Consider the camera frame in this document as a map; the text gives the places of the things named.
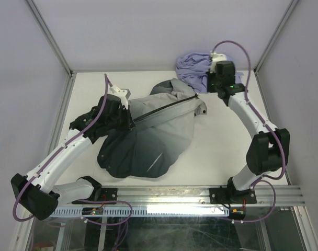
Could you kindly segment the dark green grey jacket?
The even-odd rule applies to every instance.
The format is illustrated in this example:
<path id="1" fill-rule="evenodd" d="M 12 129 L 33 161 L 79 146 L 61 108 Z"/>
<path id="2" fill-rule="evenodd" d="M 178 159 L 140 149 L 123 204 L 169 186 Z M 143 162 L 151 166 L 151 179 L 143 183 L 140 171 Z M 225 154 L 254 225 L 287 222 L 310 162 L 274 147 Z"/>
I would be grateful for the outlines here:
<path id="1" fill-rule="evenodd" d="M 207 106 L 184 82 L 173 78 L 155 85 L 144 98 L 129 102 L 135 127 L 111 130 L 97 163 L 115 178 L 158 178 L 191 144 L 195 118 Z"/>

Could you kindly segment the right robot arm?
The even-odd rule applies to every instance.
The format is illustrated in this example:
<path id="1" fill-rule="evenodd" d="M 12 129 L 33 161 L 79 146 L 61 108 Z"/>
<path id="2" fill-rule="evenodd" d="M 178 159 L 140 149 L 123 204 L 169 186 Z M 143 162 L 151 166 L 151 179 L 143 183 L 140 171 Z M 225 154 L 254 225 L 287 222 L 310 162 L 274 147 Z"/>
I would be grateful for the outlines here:
<path id="1" fill-rule="evenodd" d="M 246 153 L 246 165 L 227 185 L 209 190 L 211 204 L 255 204 L 254 187 L 262 178 L 288 163 L 290 133 L 278 129 L 251 107 L 245 86 L 235 81 L 235 66 L 231 61 L 214 60 L 208 76 L 208 91 L 229 107 L 245 125 L 251 136 Z"/>

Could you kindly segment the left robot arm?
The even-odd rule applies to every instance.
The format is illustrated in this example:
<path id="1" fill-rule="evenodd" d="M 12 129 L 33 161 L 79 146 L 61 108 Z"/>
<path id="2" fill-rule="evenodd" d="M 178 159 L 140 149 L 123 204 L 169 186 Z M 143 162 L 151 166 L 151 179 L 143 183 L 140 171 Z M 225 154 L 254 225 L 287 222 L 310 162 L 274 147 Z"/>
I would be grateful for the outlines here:
<path id="1" fill-rule="evenodd" d="M 32 218 L 44 220 L 58 206 L 82 200 L 99 201 L 102 185 L 91 176 L 63 185 L 56 182 L 78 156 L 109 130 L 129 131 L 133 126 L 126 96 L 102 96 L 98 105 L 70 123 L 66 138 L 37 167 L 26 175 L 13 176 L 10 183 L 15 205 L 23 206 Z"/>

